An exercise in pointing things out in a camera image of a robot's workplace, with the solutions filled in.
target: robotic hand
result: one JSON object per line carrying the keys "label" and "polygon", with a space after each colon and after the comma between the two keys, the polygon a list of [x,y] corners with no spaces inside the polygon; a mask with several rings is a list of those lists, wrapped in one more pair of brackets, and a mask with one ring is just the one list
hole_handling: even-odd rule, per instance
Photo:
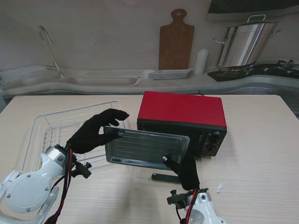
{"label": "robotic hand", "polygon": [[[172,190],[171,197],[167,198],[168,204],[176,205],[181,224],[227,224],[223,218],[216,215],[211,196],[207,192],[208,189],[199,188],[196,161],[193,155],[187,152],[181,165],[167,156],[163,156],[162,161],[178,175],[183,189],[188,191],[177,195],[177,191]],[[181,219],[178,209],[185,209],[187,212],[185,218]]]}
{"label": "robotic hand", "polygon": [[[91,164],[77,162],[73,153],[83,154],[95,147],[105,145],[119,138],[118,133],[99,134],[101,126],[118,126],[117,120],[125,120],[129,115],[120,110],[108,109],[94,115],[67,141],[63,148],[60,145],[49,147],[41,154],[43,165],[35,172],[23,173],[22,170],[11,172],[0,185],[0,202],[5,198],[7,206],[14,212],[29,213],[39,209],[37,216],[31,220],[20,220],[0,211],[0,224],[41,224],[57,199],[59,187],[64,179],[60,206],[57,212],[45,223],[54,224],[60,215],[71,177],[83,175],[88,178]],[[52,186],[54,177],[62,177]]]}

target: oven control knob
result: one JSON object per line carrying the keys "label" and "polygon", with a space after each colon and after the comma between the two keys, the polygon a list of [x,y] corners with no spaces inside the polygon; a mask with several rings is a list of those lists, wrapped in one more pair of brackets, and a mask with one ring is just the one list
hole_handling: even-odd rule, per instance
{"label": "oven control knob", "polygon": [[206,147],[206,150],[207,150],[208,152],[215,151],[215,149],[216,149],[216,146],[213,146],[213,145],[208,145],[208,146]]}
{"label": "oven control knob", "polygon": [[211,144],[216,144],[216,143],[219,142],[219,138],[217,136],[212,136],[212,137],[209,138],[209,142]]}

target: faucet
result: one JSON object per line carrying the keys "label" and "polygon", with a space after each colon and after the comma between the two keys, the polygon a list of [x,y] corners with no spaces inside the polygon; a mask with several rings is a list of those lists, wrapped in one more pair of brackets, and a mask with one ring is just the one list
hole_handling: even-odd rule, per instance
{"label": "faucet", "polygon": [[57,61],[55,60],[55,57],[54,57],[54,55],[53,55],[53,53],[52,53],[52,51],[49,47],[49,46],[52,46],[52,44],[53,44],[50,37],[49,37],[49,34],[47,33],[46,29],[43,26],[38,27],[38,32],[39,32],[39,35],[41,36],[42,42],[45,45],[48,53],[50,54],[50,56],[53,60],[53,64],[54,64],[54,66],[46,66],[47,70],[56,71],[61,78],[65,78],[64,72],[62,71],[62,69],[61,69],[60,65],[57,63]]}

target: table surface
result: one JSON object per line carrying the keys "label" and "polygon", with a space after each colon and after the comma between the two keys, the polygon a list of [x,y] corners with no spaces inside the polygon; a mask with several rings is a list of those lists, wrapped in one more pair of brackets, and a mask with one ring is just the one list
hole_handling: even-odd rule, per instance
{"label": "table surface", "polygon": [[[278,96],[220,97],[228,133],[216,157],[197,161],[216,213],[230,224],[297,223],[299,121]],[[136,129],[142,96],[15,97],[0,114],[0,180],[21,167],[35,116],[111,100],[121,103],[129,128]],[[72,180],[58,224],[178,223],[166,198],[172,189],[184,192],[179,184],[153,182],[153,170],[118,164],[92,172],[87,180]],[[224,189],[217,194],[219,183]]]}

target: stainless steel pot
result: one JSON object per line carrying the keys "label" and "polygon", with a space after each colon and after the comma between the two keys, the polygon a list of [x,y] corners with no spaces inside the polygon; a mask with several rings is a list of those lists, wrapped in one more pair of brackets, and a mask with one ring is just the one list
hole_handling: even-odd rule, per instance
{"label": "stainless steel pot", "polygon": [[[263,16],[263,21],[249,23],[250,19],[256,16]],[[246,24],[227,27],[224,41],[220,42],[214,38],[214,41],[222,44],[216,67],[229,68],[255,63],[266,42],[275,35],[273,31],[278,24],[278,22],[265,22],[265,18],[264,14],[252,15]]]}

